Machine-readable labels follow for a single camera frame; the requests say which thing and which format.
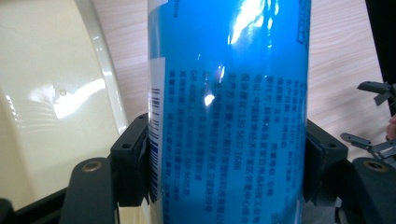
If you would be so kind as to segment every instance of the small metal part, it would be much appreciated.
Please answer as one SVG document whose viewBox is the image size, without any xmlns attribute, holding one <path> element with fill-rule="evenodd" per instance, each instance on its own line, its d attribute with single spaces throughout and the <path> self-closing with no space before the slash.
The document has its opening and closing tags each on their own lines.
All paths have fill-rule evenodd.
<svg viewBox="0 0 396 224">
<path fill-rule="evenodd" d="M 388 83 L 365 81 L 359 85 L 358 89 L 378 93 L 374 98 L 376 105 L 382 105 L 388 98 L 396 99 L 396 84 L 389 85 Z"/>
<path fill-rule="evenodd" d="M 371 153 L 376 160 L 384 161 L 396 168 L 396 139 L 371 146 L 371 142 L 350 133 L 342 133 L 341 138 L 354 147 L 359 147 Z"/>
<path fill-rule="evenodd" d="M 100 169 L 101 167 L 102 167 L 102 163 L 100 161 L 90 161 L 82 166 L 82 171 L 92 172 Z"/>
<path fill-rule="evenodd" d="M 368 151 L 372 148 L 371 142 L 364 138 L 360 138 L 350 133 L 341 133 L 340 136 L 344 141 L 350 143 L 354 147 L 359 147 Z"/>
<path fill-rule="evenodd" d="M 384 166 L 381 162 L 378 162 L 378 161 L 367 160 L 367 161 L 364 161 L 363 164 L 367 168 L 372 169 L 377 172 L 389 171 L 389 168 L 387 166 Z"/>
</svg>

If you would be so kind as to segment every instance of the blue can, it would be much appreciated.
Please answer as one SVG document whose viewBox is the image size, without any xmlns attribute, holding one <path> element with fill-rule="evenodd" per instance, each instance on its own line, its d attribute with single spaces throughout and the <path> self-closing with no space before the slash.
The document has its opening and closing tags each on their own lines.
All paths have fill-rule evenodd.
<svg viewBox="0 0 396 224">
<path fill-rule="evenodd" d="M 148 0 L 154 223 L 300 223 L 310 0 Z"/>
</svg>

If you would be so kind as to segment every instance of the black plastic part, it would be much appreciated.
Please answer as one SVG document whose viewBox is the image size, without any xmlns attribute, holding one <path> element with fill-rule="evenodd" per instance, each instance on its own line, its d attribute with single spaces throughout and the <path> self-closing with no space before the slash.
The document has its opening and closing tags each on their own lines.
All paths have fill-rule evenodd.
<svg viewBox="0 0 396 224">
<path fill-rule="evenodd" d="M 12 204 L 9 200 L 0 199 L 0 223 L 1 224 L 14 224 L 16 217 Z"/>
<path fill-rule="evenodd" d="M 8 200 L 0 199 L 1 224 L 52 224 L 59 223 L 66 189 L 59 190 L 18 211 L 14 211 Z"/>
<path fill-rule="evenodd" d="M 314 205 L 334 206 L 336 171 L 347 160 L 347 147 L 311 120 L 306 128 L 304 198 Z"/>
<path fill-rule="evenodd" d="M 396 170 L 381 161 L 353 161 L 352 182 L 367 223 L 396 223 Z"/>
<path fill-rule="evenodd" d="M 117 199 L 139 206 L 149 196 L 148 114 L 137 117 L 111 148 Z"/>
<path fill-rule="evenodd" d="M 89 159 L 74 168 L 60 223 L 120 223 L 107 159 Z"/>
<path fill-rule="evenodd" d="M 342 205 L 336 212 L 339 223 L 344 224 L 365 224 L 363 214 L 361 213 L 361 206 L 358 203 L 356 195 L 355 183 L 351 179 L 353 165 L 349 161 L 341 164 L 336 171 L 338 176 L 337 184 L 334 190 L 338 197 L 342 200 Z"/>
<path fill-rule="evenodd" d="M 376 54 L 382 78 L 388 84 L 396 83 L 396 1 L 366 0 L 367 12 L 372 27 Z M 390 107 L 395 114 L 395 107 Z"/>
<path fill-rule="evenodd" d="M 370 91 L 378 94 L 384 94 L 385 92 L 390 91 L 390 88 L 391 86 L 387 83 L 380 83 L 373 81 L 365 81 L 358 86 L 358 90 Z"/>
</svg>

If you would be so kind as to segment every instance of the screw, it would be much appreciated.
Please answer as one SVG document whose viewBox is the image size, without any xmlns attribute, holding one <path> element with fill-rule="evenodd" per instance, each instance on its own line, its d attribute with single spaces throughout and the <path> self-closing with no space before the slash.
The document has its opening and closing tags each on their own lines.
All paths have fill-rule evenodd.
<svg viewBox="0 0 396 224">
<path fill-rule="evenodd" d="M 383 165 L 381 162 L 378 161 L 364 161 L 363 164 L 367 168 L 377 172 L 387 172 L 389 170 L 387 166 Z"/>
<path fill-rule="evenodd" d="M 88 163 L 85 163 L 84 166 L 82 166 L 82 171 L 84 172 L 92 172 L 95 170 L 98 170 L 102 167 L 102 163 L 99 161 L 90 161 Z"/>
</svg>

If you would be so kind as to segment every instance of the barcode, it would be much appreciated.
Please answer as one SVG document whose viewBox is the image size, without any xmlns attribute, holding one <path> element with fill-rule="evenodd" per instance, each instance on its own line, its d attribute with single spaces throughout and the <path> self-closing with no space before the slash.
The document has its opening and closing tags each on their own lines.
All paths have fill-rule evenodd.
<svg viewBox="0 0 396 224">
<path fill-rule="evenodd" d="M 150 89 L 148 92 L 150 114 L 148 120 L 148 141 L 151 147 L 151 194 L 154 199 L 158 198 L 159 183 L 161 181 L 161 138 L 162 138 L 162 104 L 161 90 Z"/>
</svg>

